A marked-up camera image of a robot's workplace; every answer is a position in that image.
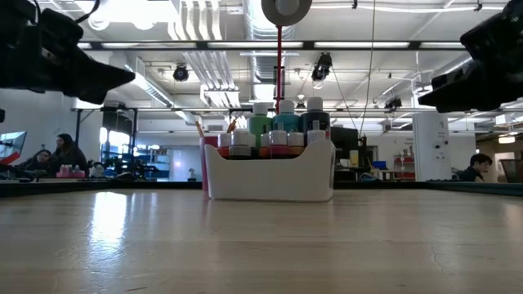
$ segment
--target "pink cup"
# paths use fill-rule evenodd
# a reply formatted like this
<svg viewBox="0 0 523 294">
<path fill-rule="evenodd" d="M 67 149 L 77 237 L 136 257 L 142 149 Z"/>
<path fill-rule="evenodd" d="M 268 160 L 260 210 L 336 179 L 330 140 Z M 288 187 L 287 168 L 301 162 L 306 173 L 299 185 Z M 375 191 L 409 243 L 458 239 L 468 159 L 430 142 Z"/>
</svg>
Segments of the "pink cup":
<svg viewBox="0 0 523 294">
<path fill-rule="evenodd" d="M 205 163 L 205 145 L 211 145 L 218 147 L 218 137 L 209 136 L 204 138 L 199 138 L 199 151 L 202 158 L 202 190 L 205 192 L 209 191 L 208 180 L 207 180 L 207 164 Z"/>
</svg>

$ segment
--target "teal paint bottle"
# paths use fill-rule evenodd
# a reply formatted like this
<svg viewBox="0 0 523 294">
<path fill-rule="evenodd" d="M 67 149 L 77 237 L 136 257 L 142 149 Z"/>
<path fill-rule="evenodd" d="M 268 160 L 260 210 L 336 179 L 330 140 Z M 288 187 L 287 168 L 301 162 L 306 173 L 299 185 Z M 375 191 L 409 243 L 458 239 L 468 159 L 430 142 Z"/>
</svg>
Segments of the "teal paint bottle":
<svg viewBox="0 0 523 294">
<path fill-rule="evenodd" d="M 272 118 L 272 129 L 278 129 L 283 124 L 283 130 L 287 133 L 298 131 L 298 121 L 300 117 L 294 114 L 294 102 L 282 100 L 279 102 L 279 114 Z"/>
<path fill-rule="evenodd" d="M 330 140 L 330 114 L 324 112 L 324 101 L 319 97 L 312 97 L 307 101 L 307 112 L 300 117 L 300 132 L 308 142 L 307 132 L 314 130 L 313 122 L 317 121 L 319 129 L 325 131 L 325 139 Z"/>
</svg>

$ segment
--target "white plastic caddy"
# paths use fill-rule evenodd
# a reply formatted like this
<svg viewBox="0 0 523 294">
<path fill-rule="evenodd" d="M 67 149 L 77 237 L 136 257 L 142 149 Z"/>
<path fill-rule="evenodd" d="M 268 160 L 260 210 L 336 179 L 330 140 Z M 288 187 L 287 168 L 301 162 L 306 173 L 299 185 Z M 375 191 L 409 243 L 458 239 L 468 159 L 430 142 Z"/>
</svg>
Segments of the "white plastic caddy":
<svg viewBox="0 0 523 294">
<path fill-rule="evenodd" d="M 324 202 L 333 196 L 336 148 L 310 143 L 297 158 L 227 160 L 205 145 L 208 192 L 214 199 Z"/>
</svg>

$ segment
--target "table surface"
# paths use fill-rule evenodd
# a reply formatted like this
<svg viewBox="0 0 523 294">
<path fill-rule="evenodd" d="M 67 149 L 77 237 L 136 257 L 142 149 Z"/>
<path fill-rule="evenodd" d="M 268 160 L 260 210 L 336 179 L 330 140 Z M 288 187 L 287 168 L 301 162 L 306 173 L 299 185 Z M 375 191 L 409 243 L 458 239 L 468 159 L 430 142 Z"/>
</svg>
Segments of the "table surface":
<svg viewBox="0 0 523 294">
<path fill-rule="evenodd" d="M 328 203 L 196 190 L 0 199 L 0 293 L 516 293 L 523 199 L 335 191 Z"/>
</svg>

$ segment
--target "computer monitor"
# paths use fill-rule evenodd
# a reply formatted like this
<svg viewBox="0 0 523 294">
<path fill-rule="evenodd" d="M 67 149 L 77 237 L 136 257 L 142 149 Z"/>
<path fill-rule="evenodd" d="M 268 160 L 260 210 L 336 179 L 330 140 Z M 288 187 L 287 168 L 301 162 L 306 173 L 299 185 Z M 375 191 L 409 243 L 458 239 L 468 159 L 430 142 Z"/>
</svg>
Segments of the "computer monitor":
<svg viewBox="0 0 523 294">
<path fill-rule="evenodd" d="M 523 159 L 499 160 L 505 172 L 507 183 L 523 183 Z"/>
<path fill-rule="evenodd" d="M 330 140 L 336 146 L 336 158 L 349 158 L 351 150 L 358 149 L 358 130 L 345 127 L 331 127 Z"/>
<path fill-rule="evenodd" d="M 19 157 L 22 154 L 26 135 L 26 131 L 0 134 L 0 160 L 9 158 L 16 153 Z"/>
</svg>

